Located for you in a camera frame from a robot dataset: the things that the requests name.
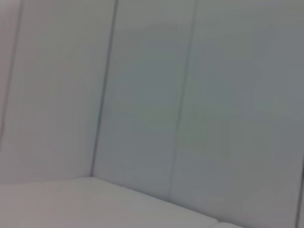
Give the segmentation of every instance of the vertical seam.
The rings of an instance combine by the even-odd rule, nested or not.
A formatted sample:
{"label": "vertical seam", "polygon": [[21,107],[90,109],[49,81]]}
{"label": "vertical seam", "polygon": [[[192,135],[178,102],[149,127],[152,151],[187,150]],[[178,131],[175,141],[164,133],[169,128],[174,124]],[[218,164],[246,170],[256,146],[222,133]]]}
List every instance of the vertical seam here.
{"label": "vertical seam", "polygon": [[99,106],[98,122],[97,122],[97,129],[96,129],[96,135],[95,135],[95,143],[94,143],[94,149],[93,149],[90,177],[94,176],[95,161],[96,161],[97,148],[98,148],[98,139],[99,139],[100,128],[101,128],[101,119],[102,119],[104,103],[105,103],[105,99],[104,99],[105,90],[106,90],[106,85],[107,85],[108,76],[109,76],[109,68],[110,68],[111,53],[112,53],[112,46],[113,46],[113,39],[114,39],[114,30],[115,30],[115,24],[116,24],[116,18],[117,18],[118,2],[119,2],[119,0],[115,0],[115,3],[114,3],[111,32],[110,32],[110,37],[109,37],[108,52],[107,52],[107,57],[106,57],[105,70],[104,70],[104,81],[103,81],[103,88],[102,88],[102,94],[101,94],[101,100],[100,100],[100,106]]}
{"label": "vertical seam", "polygon": [[171,172],[170,172],[170,179],[169,179],[170,183],[169,183],[169,189],[168,189],[168,201],[169,202],[172,201],[172,186],[173,186],[173,177],[174,177],[174,167],[175,167],[176,157],[177,157],[178,132],[180,129],[180,124],[181,124],[182,110],[183,110],[183,106],[184,106],[183,101],[184,101],[184,97],[185,97],[186,84],[188,81],[188,71],[189,71],[190,55],[192,53],[192,46],[193,46],[193,40],[194,40],[197,8],[198,8],[198,0],[195,0],[193,12],[192,12],[191,28],[190,28],[187,53],[186,53],[186,63],[185,63],[185,68],[184,68],[183,82],[182,82],[181,95],[180,95],[180,103],[179,103],[176,128],[175,128],[173,161],[171,164],[172,168],[171,168]]}
{"label": "vertical seam", "polygon": [[301,173],[299,195],[298,195],[298,202],[297,202],[298,204],[297,204],[295,223],[294,223],[295,228],[300,227],[301,211],[302,211],[302,203],[303,203],[303,191],[304,191],[304,159],[302,161],[302,173]]}
{"label": "vertical seam", "polygon": [[15,37],[14,37],[14,41],[13,41],[12,53],[11,53],[10,63],[9,63],[9,67],[10,67],[9,74],[8,74],[8,79],[7,79],[7,83],[6,83],[6,88],[5,88],[3,109],[1,112],[0,150],[1,150],[1,145],[2,145],[2,139],[4,136],[4,132],[5,132],[6,114],[7,114],[7,109],[8,109],[10,88],[11,88],[11,82],[12,82],[13,73],[14,73],[16,55],[17,55],[17,47],[18,47],[18,42],[19,42],[19,37],[20,37],[23,9],[24,9],[24,0],[20,0],[16,30],[15,30]]}

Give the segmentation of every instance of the white panel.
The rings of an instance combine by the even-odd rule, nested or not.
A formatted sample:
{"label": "white panel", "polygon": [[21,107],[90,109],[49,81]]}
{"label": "white panel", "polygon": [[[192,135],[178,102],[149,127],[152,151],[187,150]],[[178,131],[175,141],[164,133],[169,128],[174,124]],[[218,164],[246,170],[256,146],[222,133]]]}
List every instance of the white panel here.
{"label": "white panel", "polygon": [[95,175],[167,198],[193,0],[122,0]]}
{"label": "white panel", "polygon": [[0,182],[90,171],[114,0],[26,0]]}
{"label": "white panel", "polygon": [[0,118],[4,105],[20,0],[0,0]]}
{"label": "white panel", "polygon": [[172,201],[294,227],[304,147],[304,3],[204,19],[199,2]]}

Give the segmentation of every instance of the wall panel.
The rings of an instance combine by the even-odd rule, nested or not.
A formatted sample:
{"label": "wall panel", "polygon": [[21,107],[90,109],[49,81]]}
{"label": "wall panel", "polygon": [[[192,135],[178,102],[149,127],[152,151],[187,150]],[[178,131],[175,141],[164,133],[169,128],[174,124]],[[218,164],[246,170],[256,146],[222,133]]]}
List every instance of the wall panel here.
{"label": "wall panel", "polygon": [[194,2],[119,2],[95,176],[167,199]]}
{"label": "wall panel", "polygon": [[171,200],[248,228],[294,227],[304,147],[304,4],[206,19],[199,1]]}
{"label": "wall panel", "polygon": [[0,182],[89,175],[114,0],[25,0]]}

